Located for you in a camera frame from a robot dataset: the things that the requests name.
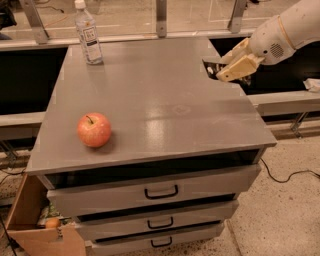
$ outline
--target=apple stem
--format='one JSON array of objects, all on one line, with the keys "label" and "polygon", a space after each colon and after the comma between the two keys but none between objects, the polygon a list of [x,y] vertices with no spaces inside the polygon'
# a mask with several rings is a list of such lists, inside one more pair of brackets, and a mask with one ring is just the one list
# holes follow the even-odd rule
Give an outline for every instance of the apple stem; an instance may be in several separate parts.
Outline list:
[{"label": "apple stem", "polygon": [[89,120],[90,120],[90,123],[91,123],[91,124],[93,124],[92,119],[91,119],[89,116],[86,116],[86,117],[88,117],[88,118],[89,118]]}]

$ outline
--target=cardboard box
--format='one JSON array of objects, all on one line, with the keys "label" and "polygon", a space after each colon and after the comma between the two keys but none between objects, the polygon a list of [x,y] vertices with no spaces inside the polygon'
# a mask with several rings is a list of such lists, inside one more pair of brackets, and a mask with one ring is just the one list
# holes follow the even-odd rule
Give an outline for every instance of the cardboard box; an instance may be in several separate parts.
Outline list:
[{"label": "cardboard box", "polygon": [[30,256],[85,256],[85,243],[73,224],[60,231],[37,227],[41,209],[48,203],[46,194],[36,176],[24,175],[6,221],[9,236]]}]

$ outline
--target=black panel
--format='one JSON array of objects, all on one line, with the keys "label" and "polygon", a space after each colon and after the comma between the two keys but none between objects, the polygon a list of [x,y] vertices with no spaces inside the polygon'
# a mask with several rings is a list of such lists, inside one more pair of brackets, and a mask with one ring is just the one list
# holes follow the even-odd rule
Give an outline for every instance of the black panel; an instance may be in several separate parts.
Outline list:
[{"label": "black panel", "polygon": [[67,48],[0,52],[0,114],[45,111]]}]

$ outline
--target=glass window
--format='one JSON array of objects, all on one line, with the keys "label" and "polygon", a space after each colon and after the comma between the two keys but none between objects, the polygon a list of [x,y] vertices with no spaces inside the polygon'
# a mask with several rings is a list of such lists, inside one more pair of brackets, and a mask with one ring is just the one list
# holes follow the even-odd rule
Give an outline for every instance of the glass window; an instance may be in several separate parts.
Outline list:
[{"label": "glass window", "polygon": [[288,9],[299,0],[261,0],[259,4],[250,1],[243,14],[242,28],[256,28],[269,18]]},{"label": "glass window", "polygon": [[[86,0],[96,21],[99,37],[155,33],[153,0]],[[50,38],[78,37],[74,1],[44,0],[36,7]]]},{"label": "glass window", "polygon": [[235,0],[168,0],[168,32],[227,29]]}]

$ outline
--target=red apple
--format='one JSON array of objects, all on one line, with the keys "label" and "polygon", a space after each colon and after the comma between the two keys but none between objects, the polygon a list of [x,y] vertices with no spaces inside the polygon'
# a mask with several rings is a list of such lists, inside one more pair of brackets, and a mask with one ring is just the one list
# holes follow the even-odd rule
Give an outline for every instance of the red apple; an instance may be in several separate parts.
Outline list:
[{"label": "red apple", "polygon": [[81,117],[77,127],[80,140],[88,147],[101,147],[111,135],[111,125],[107,117],[100,113],[88,113]]}]

